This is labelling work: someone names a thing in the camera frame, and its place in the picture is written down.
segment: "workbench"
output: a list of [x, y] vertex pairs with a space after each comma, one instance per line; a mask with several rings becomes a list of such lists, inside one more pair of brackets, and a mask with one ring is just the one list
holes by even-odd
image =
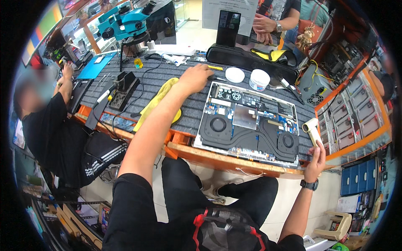
[[[141, 69], [136, 69], [133, 63], [133, 58], [129, 57], [123, 63], [123, 71], [130, 72], [132, 71], [136, 77], [141, 78], [143, 72], [147, 69], [156, 67], [160, 59], [156, 60], [150, 58], [145, 60], [144, 56], [141, 57], [144, 66]], [[119, 54], [117, 53], [103, 69], [99, 73], [98, 77], [94, 80], [94, 82], [89, 87], [85, 96], [81, 101], [81, 108], [78, 113], [75, 114], [75, 117], [85, 121], [87, 116], [89, 115], [90, 108], [95, 103], [96, 99], [101, 95], [101, 92], [104, 88], [104, 85], [98, 85], [99, 81], [101, 81], [104, 75], [110, 76], [118, 75], [119, 71]], [[121, 114], [121, 117], [125, 119], [132, 120], [133, 122], [137, 121], [139, 117], [131, 118], [130, 115], [133, 113], [139, 113], [148, 103], [149, 101], [156, 95], [159, 91], [160, 87], [170, 78], [179, 78], [184, 71], [191, 66], [195, 66], [199, 62], [188, 61], [186, 65], [175, 66], [173, 64], [167, 64], [165, 60], [162, 61], [162, 64], [154, 70], [147, 72], [144, 76], [144, 82], [141, 83], [144, 85], [144, 93], [136, 100], [133, 104], [129, 105], [124, 113]], [[215, 70], [215, 76], [225, 78], [225, 70], [229, 66], [219, 65], [214, 63], [208, 63], [209, 65], [223, 67], [223, 71]], [[229, 81], [221, 81], [226, 84], [231, 84], [234, 86], [239, 86], [242, 88], [251, 89], [248, 84], [250, 79], [250, 71], [243, 70], [245, 73], [245, 79], [241, 83], [231, 83]], [[79, 75], [79, 71], [74, 72], [74, 76], [77, 77]], [[217, 154], [210, 151], [205, 151], [202, 149], [194, 148], [191, 146], [191, 140], [197, 135], [197, 131], [201, 122], [201, 118], [203, 115], [203, 109], [205, 105], [205, 101], [207, 99], [207, 95], [210, 89], [211, 81], [207, 82], [205, 88], [199, 92], [190, 95], [183, 103], [181, 110], [182, 115], [178, 121], [176, 121], [171, 126], [171, 130], [166, 137], [165, 140], [165, 154], [169, 157], [182, 157], [188, 159], [189, 161], [195, 162], [197, 165], [221, 169], [221, 170], [232, 170], [231, 172], [237, 173], [253, 173], [257, 175], [268, 175], [273, 177], [281, 178], [293, 178], [299, 179], [302, 178], [303, 170], [292, 169], [292, 168], [283, 168], [277, 167], [273, 165], [268, 165], [264, 163], [258, 163], [255, 161], [249, 161], [244, 159], [239, 159], [231, 156], [225, 156], [221, 154]], [[128, 104], [131, 103], [136, 97], [138, 97], [141, 93], [142, 87], [139, 85], [137, 89], [134, 91], [132, 97], [128, 101]], [[276, 98], [288, 101], [296, 105], [296, 113], [298, 118], [299, 125], [299, 160], [301, 163], [306, 165], [306, 161], [310, 160], [310, 156], [307, 155], [307, 151], [310, 147], [313, 146], [310, 136], [303, 132], [302, 124], [308, 121], [309, 119], [316, 117], [315, 111], [313, 108], [302, 105], [295, 98], [295, 96], [289, 92], [288, 90], [280, 89], [280, 90], [271, 90], [267, 87], [264, 94], [274, 96]], [[117, 114], [118, 111], [110, 109], [106, 106], [104, 112], [109, 114]], [[116, 129], [118, 135], [122, 136], [125, 139], [131, 140], [134, 136], [132, 132], [126, 132], [120, 129]]]

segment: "phone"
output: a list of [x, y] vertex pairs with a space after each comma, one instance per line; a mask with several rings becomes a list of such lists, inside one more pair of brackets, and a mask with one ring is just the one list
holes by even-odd
[[241, 14], [237, 12], [220, 11], [216, 45], [234, 48], [240, 27], [240, 17]]
[[103, 60], [104, 57], [105, 57], [105, 55], [102, 55], [102, 56], [98, 57], [98, 58], [95, 60], [94, 63], [100, 63], [100, 62], [102, 62], [102, 60]]

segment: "wristwatch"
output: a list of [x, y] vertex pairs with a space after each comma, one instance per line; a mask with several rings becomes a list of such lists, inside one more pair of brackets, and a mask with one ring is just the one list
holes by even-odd
[[318, 187], [318, 179], [314, 183], [307, 183], [305, 180], [301, 180], [300, 185], [303, 188], [308, 188], [310, 190], [315, 191]]
[[282, 25], [279, 23], [279, 21], [278, 20], [275, 20], [275, 22], [277, 23], [277, 27], [276, 27], [276, 31], [277, 32], [282, 32]]

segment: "white lid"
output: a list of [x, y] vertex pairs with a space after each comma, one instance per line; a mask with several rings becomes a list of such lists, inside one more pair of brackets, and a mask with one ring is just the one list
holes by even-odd
[[258, 82], [259, 84], [263, 86], [267, 86], [271, 80], [269, 77], [268, 73], [261, 69], [254, 69], [251, 72], [250, 79], [252, 79], [254, 82]]
[[236, 67], [226, 69], [225, 76], [227, 80], [233, 83], [240, 83], [245, 77], [244, 72]]

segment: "silver wristwatch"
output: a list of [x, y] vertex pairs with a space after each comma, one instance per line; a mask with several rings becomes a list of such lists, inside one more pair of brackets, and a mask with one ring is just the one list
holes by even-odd
[[282, 32], [282, 25], [279, 23], [278, 20], [275, 20], [275, 22], [277, 23], [276, 31], [277, 32]]

